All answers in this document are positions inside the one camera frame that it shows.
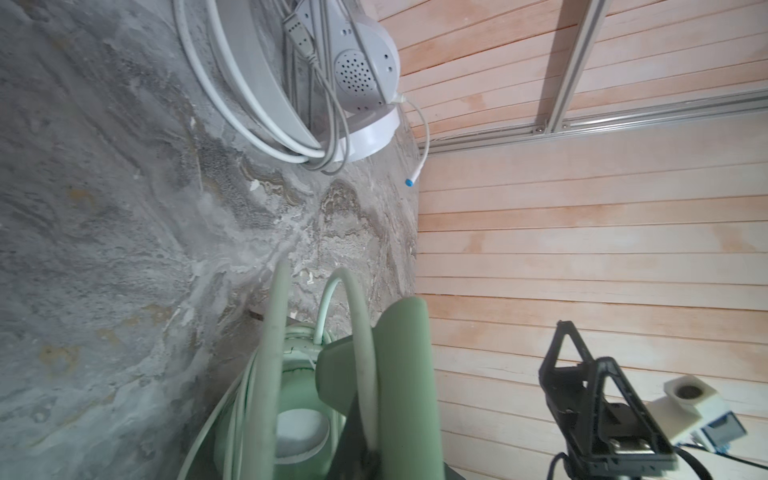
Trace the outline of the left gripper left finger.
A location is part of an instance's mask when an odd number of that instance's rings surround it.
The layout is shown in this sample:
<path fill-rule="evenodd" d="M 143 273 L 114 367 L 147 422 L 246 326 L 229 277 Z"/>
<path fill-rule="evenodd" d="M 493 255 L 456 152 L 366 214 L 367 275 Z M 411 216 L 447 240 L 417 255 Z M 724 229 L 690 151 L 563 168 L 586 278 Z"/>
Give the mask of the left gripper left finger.
<path fill-rule="evenodd" d="M 326 480 L 375 480 L 381 478 L 381 455 L 365 439 L 358 398 L 355 397 Z"/>

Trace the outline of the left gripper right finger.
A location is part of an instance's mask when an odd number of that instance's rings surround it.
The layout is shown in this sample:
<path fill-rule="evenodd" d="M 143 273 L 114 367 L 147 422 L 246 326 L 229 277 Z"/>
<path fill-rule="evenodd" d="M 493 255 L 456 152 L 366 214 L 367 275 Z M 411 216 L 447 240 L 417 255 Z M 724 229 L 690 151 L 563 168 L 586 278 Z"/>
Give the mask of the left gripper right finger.
<path fill-rule="evenodd" d="M 445 480 L 465 480 L 461 474 L 450 467 L 447 463 L 444 463 L 444 477 Z"/>

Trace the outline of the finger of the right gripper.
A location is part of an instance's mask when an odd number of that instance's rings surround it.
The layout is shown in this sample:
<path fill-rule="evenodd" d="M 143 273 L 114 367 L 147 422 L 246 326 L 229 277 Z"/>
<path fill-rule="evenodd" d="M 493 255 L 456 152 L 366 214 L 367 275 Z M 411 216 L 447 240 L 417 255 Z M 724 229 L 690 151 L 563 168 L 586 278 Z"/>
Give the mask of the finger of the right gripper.
<path fill-rule="evenodd" d="M 673 446 L 612 357 L 595 358 L 560 321 L 539 369 L 547 407 L 566 444 L 566 471 L 674 471 Z"/>

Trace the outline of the green headphones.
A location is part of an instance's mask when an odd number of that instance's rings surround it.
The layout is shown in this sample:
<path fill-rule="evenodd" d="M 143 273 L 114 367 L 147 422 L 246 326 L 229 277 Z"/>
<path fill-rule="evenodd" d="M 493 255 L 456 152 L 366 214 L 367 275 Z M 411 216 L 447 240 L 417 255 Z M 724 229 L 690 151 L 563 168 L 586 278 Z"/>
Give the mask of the green headphones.
<path fill-rule="evenodd" d="M 377 321 L 354 275 L 335 270 L 312 324 L 287 321 L 291 272 L 276 268 L 259 346 L 207 420 L 224 479 L 325 479 L 358 398 L 380 479 L 442 479 L 444 460 L 426 303 Z"/>

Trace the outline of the white headphones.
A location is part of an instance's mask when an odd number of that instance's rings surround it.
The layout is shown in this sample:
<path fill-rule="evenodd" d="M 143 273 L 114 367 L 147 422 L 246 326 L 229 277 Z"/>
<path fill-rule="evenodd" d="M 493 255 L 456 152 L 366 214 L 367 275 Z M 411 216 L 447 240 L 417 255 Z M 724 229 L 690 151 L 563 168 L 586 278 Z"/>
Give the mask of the white headphones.
<path fill-rule="evenodd" d="M 219 72 L 256 134 L 232 111 L 208 75 L 192 37 L 186 4 L 172 4 L 176 29 L 192 71 L 218 113 L 261 153 L 326 176 L 389 144 L 400 125 L 400 60 L 388 32 L 342 1 L 279 1 L 286 53 L 278 80 L 260 38 L 251 1 L 206 1 L 209 45 Z M 320 95 L 328 122 L 316 135 L 296 101 L 295 61 L 307 64 L 310 97 Z"/>

